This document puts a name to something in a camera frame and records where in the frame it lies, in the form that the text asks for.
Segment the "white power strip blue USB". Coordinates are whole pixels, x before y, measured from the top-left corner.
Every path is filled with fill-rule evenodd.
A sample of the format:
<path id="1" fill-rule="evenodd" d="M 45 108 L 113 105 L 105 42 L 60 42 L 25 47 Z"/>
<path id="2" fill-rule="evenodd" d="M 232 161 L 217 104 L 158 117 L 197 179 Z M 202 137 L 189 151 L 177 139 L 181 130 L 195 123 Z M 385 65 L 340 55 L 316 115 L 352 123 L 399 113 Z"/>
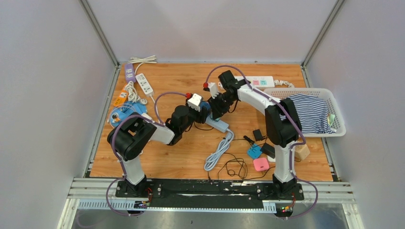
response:
<path id="1" fill-rule="evenodd" d="M 245 77 L 254 87 L 264 90 L 266 88 L 272 88 L 276 86 L 284 86 L 288 88 L 294 88 L 294 84 L 274 79 L 272 76 L 246 76 Z"/>

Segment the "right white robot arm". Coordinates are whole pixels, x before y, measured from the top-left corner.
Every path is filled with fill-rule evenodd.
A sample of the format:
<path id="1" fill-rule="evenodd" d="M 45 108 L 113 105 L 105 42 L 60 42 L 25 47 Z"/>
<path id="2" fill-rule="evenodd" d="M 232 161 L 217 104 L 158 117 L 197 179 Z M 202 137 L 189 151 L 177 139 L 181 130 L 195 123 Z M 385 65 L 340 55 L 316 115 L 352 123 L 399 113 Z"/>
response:
<path id="1" fill-rule="evenodd" d="M 295 146 L 303 137 L 301 123 L 294 102 L 289 99 L 277 99 L 259 90 L 246 77 L 238 80 L 231 71 L 219 75 L 224 89 L 221 93 L 215 83 L 204 82 L 203 89 L 211 94 L 208 103 L 213 119 L 222 117 L 236 102 L 245 102 L 265 117 L 266 134 L 274 144 L 276 167 L 273 174 L 273 194 L 285 199 L 296 186 L 294 169 Z"/>

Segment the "wooden cube adapter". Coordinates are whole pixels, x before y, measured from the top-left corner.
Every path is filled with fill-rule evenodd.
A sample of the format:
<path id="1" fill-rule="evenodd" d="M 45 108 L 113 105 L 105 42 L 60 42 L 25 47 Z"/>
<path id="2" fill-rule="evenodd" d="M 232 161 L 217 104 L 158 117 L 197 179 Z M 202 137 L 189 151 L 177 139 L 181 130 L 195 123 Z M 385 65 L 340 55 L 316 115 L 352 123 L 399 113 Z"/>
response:
<path id="1" fill-rule="evenodd" d="M 298 145 L 295 147 L 295 157 L 299 160 L 305 160 L 310 155 L 309 147 L 305 145 Z"/>

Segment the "black charger with cable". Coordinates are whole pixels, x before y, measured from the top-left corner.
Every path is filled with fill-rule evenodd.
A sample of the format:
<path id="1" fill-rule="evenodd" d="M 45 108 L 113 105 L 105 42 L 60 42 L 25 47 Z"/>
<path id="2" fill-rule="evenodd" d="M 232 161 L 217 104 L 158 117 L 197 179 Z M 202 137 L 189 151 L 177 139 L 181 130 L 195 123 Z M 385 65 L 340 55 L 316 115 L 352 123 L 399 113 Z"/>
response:
<path id="1" fill-rule="evenodd" d="M 256 180 L 265 178 L 269 171 L 271 171 L 275 166 L 270 166 L 270 169 L 266 171 L 257 172 L 261 174 L 258 177 L 249 176 L 249 164 L 242 157 L 236 157 L 234 154 L 228 153 L 229 145 L 220 144 L 217 151 L 207 157 L 204 170 L 207 171 L 208 178 L 210 177 L 210 172 L 218 167 L 216 180 L 220 179 L 239 179 L 239 180 Z"/>

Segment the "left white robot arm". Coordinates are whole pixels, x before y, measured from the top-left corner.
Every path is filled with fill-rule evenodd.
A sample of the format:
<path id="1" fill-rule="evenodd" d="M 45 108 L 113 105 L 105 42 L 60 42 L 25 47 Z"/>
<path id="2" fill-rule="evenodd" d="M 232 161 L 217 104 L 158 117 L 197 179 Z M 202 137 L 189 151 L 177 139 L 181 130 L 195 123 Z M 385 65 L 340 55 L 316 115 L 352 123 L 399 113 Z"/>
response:
<path id="1" fill-rule="evenodd" d="M 120 161 L 123 181 L 133 196 L 141 197 L 146 192 L 147 177 L 141 167 L 140 154 L 147 143 L 157 141 L 173 146 L 194 123 L 205 123 L 210 113 L 207 102 L 200 105 L 199 111 L 188 105 L 179 105 L 171 118 L 160 124 L 133 112 L 109 133 L 107 142 Z"/>

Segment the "dark blue cube adapter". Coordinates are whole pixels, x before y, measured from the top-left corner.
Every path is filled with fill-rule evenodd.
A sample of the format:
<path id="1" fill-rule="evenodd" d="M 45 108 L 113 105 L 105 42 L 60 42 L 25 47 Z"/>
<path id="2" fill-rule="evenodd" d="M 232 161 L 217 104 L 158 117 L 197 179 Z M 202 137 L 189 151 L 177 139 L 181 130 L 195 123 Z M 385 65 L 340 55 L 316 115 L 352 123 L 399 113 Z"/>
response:
<path id="1" fill-rule="evenodd" d="M 201 109 L 206 109 L 207 111 L 211 111 L 211 106 L 207 101 L 202 101 L 200 104 Z"/>

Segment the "black TP-Link charger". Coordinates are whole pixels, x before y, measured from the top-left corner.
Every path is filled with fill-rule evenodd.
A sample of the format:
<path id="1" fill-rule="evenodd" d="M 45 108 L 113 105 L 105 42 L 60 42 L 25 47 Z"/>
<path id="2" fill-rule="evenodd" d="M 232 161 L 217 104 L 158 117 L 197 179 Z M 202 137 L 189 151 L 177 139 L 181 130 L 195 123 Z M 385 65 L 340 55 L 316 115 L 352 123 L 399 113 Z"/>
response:
<path id="1" fill-rule="evenodd" d="M 253 139 L 249 138 L 248 136 L 244 135 L 242 138 L 239 139 L 233 139 L 232 141 L 246 141 L 250 146 L 253 145 L 263 145 L 267 141 L 267 136 L 262 135 L 262 132 L 260 129 L 256 129 L 252 131 L 253 133 Z"/>

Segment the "light blue power strip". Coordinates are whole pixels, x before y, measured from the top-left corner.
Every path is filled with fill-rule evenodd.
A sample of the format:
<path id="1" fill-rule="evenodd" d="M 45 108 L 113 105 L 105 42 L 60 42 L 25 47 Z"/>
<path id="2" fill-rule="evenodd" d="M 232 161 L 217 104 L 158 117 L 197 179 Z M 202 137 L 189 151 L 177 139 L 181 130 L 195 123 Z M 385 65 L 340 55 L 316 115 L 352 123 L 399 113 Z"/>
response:
<path id="1" fill-rule="evenodd" d="M 213 120 L 211 117 L 207 117 L 205 123 L 222 133 L 229 129 L 229 124 L 220 119 Z"/>

